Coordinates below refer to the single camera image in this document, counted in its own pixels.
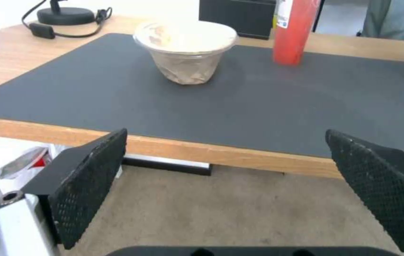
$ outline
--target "wooden table edge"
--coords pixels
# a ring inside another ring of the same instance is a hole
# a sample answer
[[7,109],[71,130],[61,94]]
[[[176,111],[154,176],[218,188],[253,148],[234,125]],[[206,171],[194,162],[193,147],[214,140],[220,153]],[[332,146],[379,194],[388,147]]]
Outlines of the wooden table edge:
[[[0,119],[0,137],[79,146],[107,132]],[[128,135],[127,152],[210,164],[342,178],[331,159]]]

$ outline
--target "red cup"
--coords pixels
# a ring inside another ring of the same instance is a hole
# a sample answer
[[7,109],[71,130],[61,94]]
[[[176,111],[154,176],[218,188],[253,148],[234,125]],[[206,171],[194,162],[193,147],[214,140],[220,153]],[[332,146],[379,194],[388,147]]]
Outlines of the red cup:
[[298,65],[320,0],[278,0],[273,61]]

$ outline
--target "black cable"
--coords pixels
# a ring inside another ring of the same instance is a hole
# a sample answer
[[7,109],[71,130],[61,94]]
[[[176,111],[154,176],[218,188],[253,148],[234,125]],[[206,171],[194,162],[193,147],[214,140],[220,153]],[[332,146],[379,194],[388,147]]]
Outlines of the black cable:
[[96,14],[95,21],[98,23],[98,28],[91,32],[90,34],[81,34],[81,35],[73,35],[73,34],[60,34],[55,33],[56,36],[67,37],[67,38],[84,38],[94,36],[101,31],[102,27],[104,26],[104,21],[108,20],[112,16],[112,7],[107,8],[107,10],[98,10]]
[[40,3],[38,3],[37,5],[35,5],[33,8],[31,8],[29,11],[27,11],[23,16],[22,16],[22,24],[24,26],[26,26],[28,29],[30,29],[30,27],[28,26],[28,24],[25,23],[25,19],[26,17],[28,17],[28,15],[30,15],[30,13],[32,13],[34,10],[36,10],[39,6],[41,6],[43,3],[45,3],[47,0],[42,0]]
[[[28,25],[25,22],[25,19],[32,13],[34,10],[36,10],[38,7],[40,7],[46,0],[42,0],[39,2],[37,5],[35,5],[33,8],[28,10],[23,16],[22,16],[22,24],[28,28],[29,30],[32,30],[30,28],[30,25]],[[104,26],[104,22],[108,20],[112,16],[112,7],[107,8],[106,10],[101,9],[98,10],[98,13],[96,14],[95,21],[98,24],[98,27],[96,28],[95,31],[89,33],[89,34],[60,34],[60,33],[54,33],[55,36],[61,36],[61,37],[67,37],[67,38],[84,38],[84,37],[90,37],[94,36],[95,34],[98,34],[99,31],[101,31],[102,27]]]

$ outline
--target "wooden table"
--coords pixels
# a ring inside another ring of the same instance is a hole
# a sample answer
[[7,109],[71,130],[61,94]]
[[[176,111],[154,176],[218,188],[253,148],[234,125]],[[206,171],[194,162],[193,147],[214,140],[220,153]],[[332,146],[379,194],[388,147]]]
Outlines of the wooden table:
[[[106,22],[100,34],[84,39],[41,39],[32,36],[31,32],[22,25],[1,29],[0,84],[47,63],[103,34],[112,32],[132,34],[135,27],[142,21],[145,20],[113,16]],[[54,29],[66,34],[86,34],[93,31],[95,25],[55,26]],[[269,48],[272,47],[273,42],[241,38],[239,44]],[[388,39],[311,34],[305,51],[404,61],[404,41]],[[2,137],[77,146],[104,134],[106,132],[0,119],[0,136]],[[127,151],[148,156],[342,178],[331,159],[318,157],[134,135],[128,137]]]

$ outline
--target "bowl rim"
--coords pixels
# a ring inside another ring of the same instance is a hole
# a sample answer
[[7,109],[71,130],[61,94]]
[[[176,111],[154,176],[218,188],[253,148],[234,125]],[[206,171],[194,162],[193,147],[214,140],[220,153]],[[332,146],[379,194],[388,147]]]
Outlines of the bowl rim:
[[134,41],[142,46],[143,48],[146,48],[148,50],[154,51],[154,52],[160,52],[160,53],[167,53],[167,54],[176,54],[176,55],[215,55],[215,54],[219,54],[222,52],[225,52],[227,50],[229,50],[230,48],[232,48],[237,40],[238,40],[238,34],[235,31],[235,29],[233,29],[230,26],[227,26],[225,24],[220,24],[220,23],[215,23],[215,22],[210,22],[210,21],[189,21],[186,22],[187,24],[200,24],[200,23],[205,23],[205,24],[212,24],[214,26],[222,26],[224,29],[226,29],[226,31],[229,31],[232,35],[232,38],[230,39],[230,43],[226,44],[225,47],[221,47],[221,48],[215,48],[213,50],[201,50],[198,52],[189,52],[189,51],[173,51],[173,50],[166,50],[165,47],[158,47],[158,46],[153,46],[150,44],[145,44],[144,42],[142,42],[140,40],[140,31],[143,30],[145,27],[147,26],[151,26],[154,24],[163,24],[163,25],[168,25],[168,26],[178,26],[178,23],[175,21],[148,21],[148,22],[143,22],[141,24],[139,24],[137,26],[137,28],[135,29],[133,38]]

